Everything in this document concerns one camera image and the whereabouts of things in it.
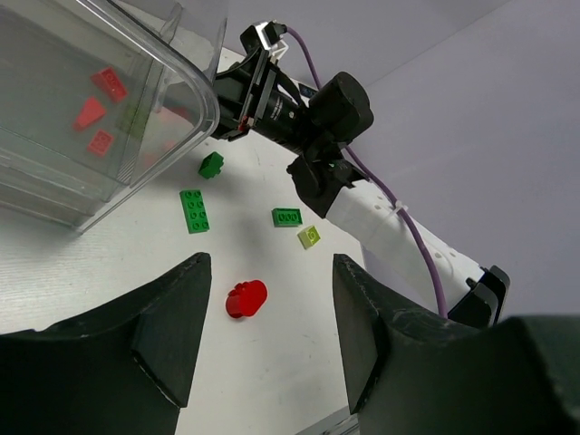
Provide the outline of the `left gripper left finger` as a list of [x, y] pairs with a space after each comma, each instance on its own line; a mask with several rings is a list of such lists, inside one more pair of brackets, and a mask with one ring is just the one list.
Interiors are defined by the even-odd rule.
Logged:
[[188, 405], [211, 258], [47, 329], [1, 337], [4, 434], [172, 434]]

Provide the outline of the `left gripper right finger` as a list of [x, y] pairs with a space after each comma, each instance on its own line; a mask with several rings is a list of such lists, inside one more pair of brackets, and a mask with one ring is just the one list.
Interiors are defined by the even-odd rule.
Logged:
[[486, 329], [415, 304], [346, 255], [333, 304], [351, 414], [363, 434], [576, 434], [579, 319]]

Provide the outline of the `red rounded brick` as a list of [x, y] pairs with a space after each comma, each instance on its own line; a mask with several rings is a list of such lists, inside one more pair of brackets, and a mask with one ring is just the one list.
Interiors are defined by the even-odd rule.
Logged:
[[252, 317], [266, 302], [267, 297], [267, 288], [262, 281], [238, 283], [227, 294], [226, 312], [234, 319]]

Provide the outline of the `red sloped brick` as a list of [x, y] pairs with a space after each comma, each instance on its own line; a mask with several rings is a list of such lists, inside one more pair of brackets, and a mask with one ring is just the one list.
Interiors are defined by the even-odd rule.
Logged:
[[84, 131], [107, 114], [105, 106], [96, 98], [89, 97], [82, 106], [72, 128], [75, 131]]

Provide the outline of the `clear plastic drawer cover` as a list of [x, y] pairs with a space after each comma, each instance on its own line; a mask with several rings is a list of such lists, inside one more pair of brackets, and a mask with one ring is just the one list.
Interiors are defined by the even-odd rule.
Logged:
[[225, 1], [4, 1], [1, 205], [80, 231], [216, 129]]

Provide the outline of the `small red square brick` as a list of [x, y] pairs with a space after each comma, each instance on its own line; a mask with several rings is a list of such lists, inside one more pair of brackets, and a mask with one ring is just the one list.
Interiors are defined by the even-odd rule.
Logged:
[[97, 130], [92, 137], [87, 150], [94, 155], [104, 157], [111, 145], [114, 142], [114, 137], [106, 130]]

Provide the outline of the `lime small brick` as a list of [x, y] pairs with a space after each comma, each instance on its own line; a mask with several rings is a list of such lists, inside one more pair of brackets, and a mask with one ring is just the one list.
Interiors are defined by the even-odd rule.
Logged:
[[320, 240], [320, 234], [315, 226], [305, 227], [297, 233], [298, 240], [304, 250], [315, 246]]

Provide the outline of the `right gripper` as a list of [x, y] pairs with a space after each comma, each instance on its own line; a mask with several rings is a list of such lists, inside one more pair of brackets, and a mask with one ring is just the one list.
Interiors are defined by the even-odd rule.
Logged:
[[308, 125], [306, 104], [292, 80], [266, 60], [263, 49], [255, 49], [219, 72], [213, 90], [219, 105], [213, 139], [237, 140], [251, 129], [287, 150], [303, 148]]

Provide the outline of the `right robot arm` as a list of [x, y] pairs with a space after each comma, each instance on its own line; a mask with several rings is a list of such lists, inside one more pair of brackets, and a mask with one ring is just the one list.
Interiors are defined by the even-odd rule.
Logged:
[[510, 281], [434, 235], [407, 202], [353, 151], [374, 120], [365, 88], [337, 73], [305, 99], [262, 49], [217, 74], [219, 140], [257, 133], [294, 154], [287, 173], [300, 200], [354, 237], [436, 313], [476, 328], [496, 324]]

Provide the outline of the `red small brick front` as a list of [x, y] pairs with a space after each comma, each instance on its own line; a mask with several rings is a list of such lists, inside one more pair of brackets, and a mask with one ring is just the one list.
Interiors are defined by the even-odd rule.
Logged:
[[91, 80], [115, 103], [123, 101], [128, 96], [126, 87], [110, 66], [93, 74]]

